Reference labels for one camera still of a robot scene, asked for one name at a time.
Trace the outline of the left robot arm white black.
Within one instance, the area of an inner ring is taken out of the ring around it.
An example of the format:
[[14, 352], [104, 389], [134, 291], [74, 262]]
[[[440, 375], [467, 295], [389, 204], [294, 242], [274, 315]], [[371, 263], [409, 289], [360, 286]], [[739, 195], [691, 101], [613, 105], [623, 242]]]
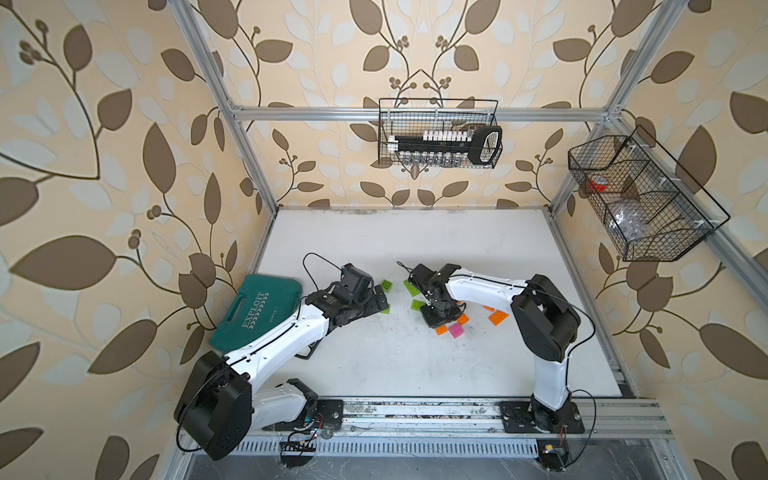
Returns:
[[389, 308], [382, 285], [366, 288], [357, 299], [342, 301], [338, 283], [301, 298], [287, 319], [253, 342], [220, 355], [204, 354], [195, 363], [174, 412], [178, 433], [217, 461], [229, 455], [255, 430], [284, 426], [298, 433], [321, 429], [318, 394], [289, 379], [264, 390], [266, 381], [288, 360], [331, 331]]

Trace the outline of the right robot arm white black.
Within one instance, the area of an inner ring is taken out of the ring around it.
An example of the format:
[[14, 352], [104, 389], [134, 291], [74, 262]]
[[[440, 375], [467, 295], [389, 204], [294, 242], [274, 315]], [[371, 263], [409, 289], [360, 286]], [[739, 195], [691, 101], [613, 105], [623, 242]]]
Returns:
[[451, 263], [439, 270], [419, 264], [407, 271], [408, 282], [426, 299], [420, 312], [429, 327], [437, 329], [458, 321], [467, 303], [512, 316], [525, 346], [535, 356], [533, 405], [554, 413], [570, 400], [567, 353], [581, 318], [548, 277], [537, 274], [513, 281]]

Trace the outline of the pink small square brick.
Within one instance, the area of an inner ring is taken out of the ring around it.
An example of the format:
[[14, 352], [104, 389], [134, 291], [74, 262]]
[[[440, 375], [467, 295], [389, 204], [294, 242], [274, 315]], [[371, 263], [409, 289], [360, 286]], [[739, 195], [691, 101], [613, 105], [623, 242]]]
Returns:
[[448, 328], [448, 331], [449, 331], [449, 333], [454, 338], [459, 338], [460, 336], [462, 336], [464, 334], [463, 326], [461, 324], [459, 324], [459, 323], [455, 323], [455, 324], [451, 325]]

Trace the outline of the green brick tilted centre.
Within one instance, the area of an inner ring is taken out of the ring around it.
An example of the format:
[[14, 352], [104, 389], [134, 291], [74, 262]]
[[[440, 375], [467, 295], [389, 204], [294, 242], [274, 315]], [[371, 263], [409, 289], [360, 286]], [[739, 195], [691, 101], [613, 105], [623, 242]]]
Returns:
[[420, 294], [420, 291], [410, 281], [404, 280], [403, 284], [412, 297], [416, 297]]

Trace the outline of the green plastic tool case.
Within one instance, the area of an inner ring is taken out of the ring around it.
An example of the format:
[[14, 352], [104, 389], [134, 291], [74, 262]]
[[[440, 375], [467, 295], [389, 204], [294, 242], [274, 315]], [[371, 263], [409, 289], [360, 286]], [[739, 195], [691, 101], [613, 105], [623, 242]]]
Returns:
[[210, 346], [228, 354], [260, 339], [296, 311], [302, 292], [301, 283], [291, 278], [247, 275]]

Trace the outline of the socket set in basket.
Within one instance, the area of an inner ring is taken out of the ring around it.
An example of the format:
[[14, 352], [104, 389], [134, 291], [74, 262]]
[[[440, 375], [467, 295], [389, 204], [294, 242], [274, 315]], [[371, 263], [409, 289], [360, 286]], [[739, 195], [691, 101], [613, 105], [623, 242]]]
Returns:
[[384, 154], [403, 165], [441, 168], [493, 168], [503, 152], [498, 125], [467, 130], [427, 130], [421, 135], [389, 135]]

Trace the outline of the red tape roll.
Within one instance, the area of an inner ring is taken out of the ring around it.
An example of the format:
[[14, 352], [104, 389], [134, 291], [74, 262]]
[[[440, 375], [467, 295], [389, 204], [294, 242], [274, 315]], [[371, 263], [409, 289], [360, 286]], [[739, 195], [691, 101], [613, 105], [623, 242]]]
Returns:
[[610, 185], [610, 180], [602, 175], [590, 175], [586, 180], [586, 190], [591, 193], [602, 193]]

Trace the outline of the clear plastic bag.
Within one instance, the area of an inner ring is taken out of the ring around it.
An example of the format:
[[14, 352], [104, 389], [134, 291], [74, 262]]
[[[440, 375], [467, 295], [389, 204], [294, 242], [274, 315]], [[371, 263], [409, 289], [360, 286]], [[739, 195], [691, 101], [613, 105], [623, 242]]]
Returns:
[[631, 242], [647, 235], [644, 210], [639, 201], [623, 199], [608, 205], [608, 231]]

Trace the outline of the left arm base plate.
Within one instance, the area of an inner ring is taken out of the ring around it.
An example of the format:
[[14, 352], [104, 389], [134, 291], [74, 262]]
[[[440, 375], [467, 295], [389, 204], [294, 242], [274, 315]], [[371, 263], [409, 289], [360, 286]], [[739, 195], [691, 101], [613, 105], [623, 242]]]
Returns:
[[341, 429], [343, 418], [343, 400], [320, 399], [309, 401], [295, 420], [269, 425], [263, 427], [263, 430], [269, 432], [294, 432], [318, 428], [324, 433], [335, 433]]

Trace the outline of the aluminium front rail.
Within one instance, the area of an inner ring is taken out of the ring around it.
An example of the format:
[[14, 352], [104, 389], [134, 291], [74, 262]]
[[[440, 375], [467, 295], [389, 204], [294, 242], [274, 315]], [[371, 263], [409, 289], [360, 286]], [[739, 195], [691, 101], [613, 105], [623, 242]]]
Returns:
[[577, 396], [564, 419], [551, 428], [534, 425], [530, 402], [522, 398], [322, 397], [306, 419], [333, 435], [567, 439], [671, 439], [654, 400]]

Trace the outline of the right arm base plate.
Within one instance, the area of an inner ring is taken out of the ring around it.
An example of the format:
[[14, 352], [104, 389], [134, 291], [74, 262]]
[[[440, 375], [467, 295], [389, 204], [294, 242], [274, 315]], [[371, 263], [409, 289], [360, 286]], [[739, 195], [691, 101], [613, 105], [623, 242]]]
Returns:
[[570, 399], [558, 410], [549, 409], [535, 398], [528, 401], [502, 401], [498, 407], [503, 430], [508, 434], [586, 432], [578, 407]]

